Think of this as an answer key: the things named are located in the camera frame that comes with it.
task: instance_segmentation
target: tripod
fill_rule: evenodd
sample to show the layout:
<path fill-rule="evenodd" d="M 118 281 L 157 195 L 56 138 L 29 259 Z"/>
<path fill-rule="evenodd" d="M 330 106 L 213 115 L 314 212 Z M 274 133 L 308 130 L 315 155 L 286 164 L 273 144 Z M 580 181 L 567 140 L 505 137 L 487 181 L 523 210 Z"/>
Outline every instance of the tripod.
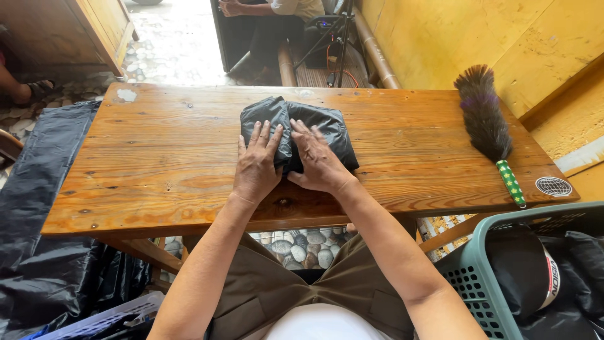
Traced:
<path fill-rule="evenodd" d="M 331 46 L 333 44 L 340 44 L 341 48 L 339 51 L 339 56 L 338 59 L 336 60 L 336 67 L 333 71 L 333 77 L 330 76 L 330 79 L 336 79 L 337 81 L 334 81 L 334 83 L 337 83 L 338 86 L 337 87 L 342 87 L 342 77 L 344 75 L 344 56 L 346 55 L 346 48 L 348 47 L 348 35 L 350 33 L 350 25 L 353 23 L 353 18 L 355 17 L 352 14 L 352 6 L 353 6 L 353 1 L 352 0 L 347 0 L 346 2 L 346 8 L 345 11 L 343 11 L 340 14 L 340 17 L 338 18 L 338 20 L 336 22 L 333 23 L 333 26 L 331 27 L 330 30 L 328 30 L 327 32 L 325 32 L 323 34 L 323 36 L 321 37 L 321 39 L 319 39 L 319 41 L 316 42 L 316 44 L 306 53 L 306 55 L 302 58 L 302 60 L 300 60 L 299 63 L 297 63 L 294 66 L 294 71 L 300 67 L 300 65 L 302 65 L 302 63 L 304 62 L 304 60 L 306 60 L 306 58 L 308 56 L 310 56 L 313 52 L 317 51 L 317 50 L 321 50 L 323 48 L 326 48 L 328 46 Z M 318 47 L 319 44 L 328 36 L 334 34 L 337 32 L 344 32 L 344 34 L 342 35 L 341 38 L 338 38 L 336 41 L 332 41 L 327 45 Z"/>

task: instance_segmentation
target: plastic laundry basket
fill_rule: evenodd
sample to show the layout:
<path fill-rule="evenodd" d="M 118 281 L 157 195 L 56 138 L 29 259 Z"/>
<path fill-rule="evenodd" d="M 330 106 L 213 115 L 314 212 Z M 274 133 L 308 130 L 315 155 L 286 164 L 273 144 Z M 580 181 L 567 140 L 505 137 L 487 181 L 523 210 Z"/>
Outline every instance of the plastic laundry basket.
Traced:
<path fill-rule="evenodd" d="M 151 292 L 74 324 L 57 329 L 54 332 L 36 338 L 36 340 L 71 339 L 74 336 L 94 335 L 126 315 L 157 311 L 164 297 L 164 294 L 161 292 Z"/>
<path fill-rule="evenodd" d="M 489 230 L 517 223 L 528 225 L 537 235 L 561 237 L 575 230 L 599 236 L 604 234 L 604 202 L 561 204 L 487 217 L 478 224 L 470 241 L 434 264 L 489 339 L 522 340 L 484 248 Z"/>

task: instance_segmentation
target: wooden table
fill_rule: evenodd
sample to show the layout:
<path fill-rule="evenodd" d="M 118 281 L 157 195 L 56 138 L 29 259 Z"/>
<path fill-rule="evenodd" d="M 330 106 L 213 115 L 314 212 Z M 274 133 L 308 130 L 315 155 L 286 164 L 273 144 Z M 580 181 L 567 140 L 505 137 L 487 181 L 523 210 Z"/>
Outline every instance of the wooden table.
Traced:
<path fill-rule="evenodd" d="M 399 218 L 516 209 L 495 165 L 470 145 L 457 91 L 114 83 L 42 234 L 90 235 L 177 272 L 180 260 L 140 239 L 207 229 L 233 187 L 239 114 L 268 96 L 341 110 L 361 165 L 355 175 Z M 536 188 L 540 177 L 565 177 L 501 107 L 514 139 L 508 161 L 527 204 L 578 200 L 576 192 L 554 197 Z M 329 194 L 283 180 L 246 230 L 348 222 Z"/>

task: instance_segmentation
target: right hand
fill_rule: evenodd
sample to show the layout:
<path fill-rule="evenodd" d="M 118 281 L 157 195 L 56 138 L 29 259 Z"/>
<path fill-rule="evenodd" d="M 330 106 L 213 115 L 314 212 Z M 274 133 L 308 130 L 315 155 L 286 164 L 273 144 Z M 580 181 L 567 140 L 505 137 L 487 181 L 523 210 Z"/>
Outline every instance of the right hand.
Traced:
<path fill-rule="evenodd" d="M 288 173 L 288 180 L 304 189 L 328 192 L 335 195 L 346 183 L 355 181 L 338 157 L 327 145 L 327 140 L 316 126 L 312 132 L 301 120 L 290 119 L 292 138 L 298 146 L 304 174 Z"/>

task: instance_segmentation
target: left hand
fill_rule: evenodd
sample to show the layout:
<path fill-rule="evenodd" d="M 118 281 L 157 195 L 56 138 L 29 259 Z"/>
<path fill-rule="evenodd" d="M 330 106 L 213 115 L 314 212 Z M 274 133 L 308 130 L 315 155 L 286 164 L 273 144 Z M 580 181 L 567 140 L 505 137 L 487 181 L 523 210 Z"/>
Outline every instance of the left hand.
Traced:
<path fill-rule="evenodd" d="M 243 5 L 239 0 L 218 0 L 222 13 L 225 16 L 238 16 L 243 15 Z"/>
<path fill-rule="evenodd" d="M 275 170 L 273 165 L 283 126 L 277 125 L 270 139 L 271 123 L 266 120 L 262 131 L 261 126 L 260 122 L 254 125 L 247 149 L 243 136 L 239 136 L 239 159 L 233 184 L 233 194 L 256 205 L 279 184 L 283 174 L 283 167 Z"/>

